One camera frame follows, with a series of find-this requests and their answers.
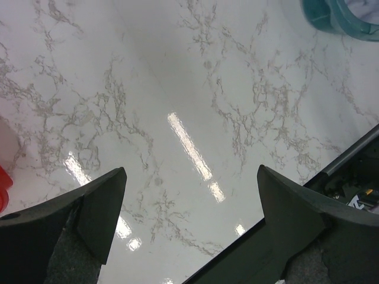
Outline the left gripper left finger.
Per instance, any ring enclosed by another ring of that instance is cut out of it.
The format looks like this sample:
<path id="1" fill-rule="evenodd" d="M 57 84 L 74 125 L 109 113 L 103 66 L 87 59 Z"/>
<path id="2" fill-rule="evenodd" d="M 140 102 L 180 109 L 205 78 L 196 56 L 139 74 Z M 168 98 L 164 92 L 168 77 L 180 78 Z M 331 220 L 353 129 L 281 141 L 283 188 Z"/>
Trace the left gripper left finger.
<path id="1" fill-rule="evenodd" d="M 1 217 L 1 283 L 97 283 L 124 199 L 123 167 Z"/>

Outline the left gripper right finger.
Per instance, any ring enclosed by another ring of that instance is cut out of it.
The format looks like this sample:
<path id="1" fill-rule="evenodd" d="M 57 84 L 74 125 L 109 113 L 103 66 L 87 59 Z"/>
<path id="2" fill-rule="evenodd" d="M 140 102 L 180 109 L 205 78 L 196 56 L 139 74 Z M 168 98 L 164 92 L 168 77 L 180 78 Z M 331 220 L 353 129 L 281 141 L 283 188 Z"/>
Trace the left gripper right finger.
<path id="1" fill-rule="evenodd" d="M 257 174 L 285 283 L 378 283 L 378 215 L 344 205 L 261 165 Z"/>

